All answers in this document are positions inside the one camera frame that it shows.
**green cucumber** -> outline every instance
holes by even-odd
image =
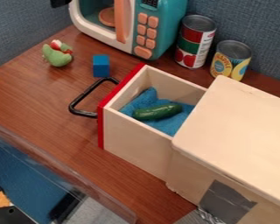
[[[175,116],[183,111],[183,107],[179,104],[168,103],[151,108],[135,109],[133,117],[139,121],[159,120],[166,117]]]

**fabric wall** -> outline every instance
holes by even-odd
[[[189,12],[215,21],[215,43],[234,39],[249,45],[250,68],[280,80],[280,0],[189,0]]]
[[[250,67],[280,80],[280,0],[189,0],[189,12],[216,22],[215,43],[235,39],[249,45]],[[67,6],[0,0],[0,65],[70,24]]]
[[[50,0],[0,0],[0,65],[71,24],[68,6]]]

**tomato can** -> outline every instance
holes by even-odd
[[[183,18],[175,60],[183,67],[202,67],[214,39],[216,25],[208,17],[190,15]]]
[[[225,75],[240,81],[251,61],[252,52],[242,42],[224,40],[217,45],[217,53],[213,56],[211,75]]]

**blue towel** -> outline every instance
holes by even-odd
[[[150,87],[144,92],[142,92],[135,100],[125,105],[120,112],[125,114],[126,116],[132,116],[135,109],[145,109],[149,107],[159,106],[167,103],[177,103],[182,105],[183,112],[168,117],[162,120],[157,121],[143,121],[143,123],[146,123],[147,125],[151,126],[152,128],[156,130],[160,130],[164,132],[165,134],[174,137],[174,135],[179,130],[180,126],[183,124],[183,122],[186,120],[186,118],[190,115],[192,110],[195,106],[184,104],[180,102],[175,101],[169,101],[166,99],[158,99],[158,93],[157,90],[154,87]]]

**plastic sheet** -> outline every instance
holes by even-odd
[[[16,220],[20,213],[31,223],[41,224],[120,224],[137,220],[126,206],[78,172],[1,126],[0,187],[14,204],[12,210],[6,207],[5,212],[0,211],[0,223],[12,220],[22,224]]]

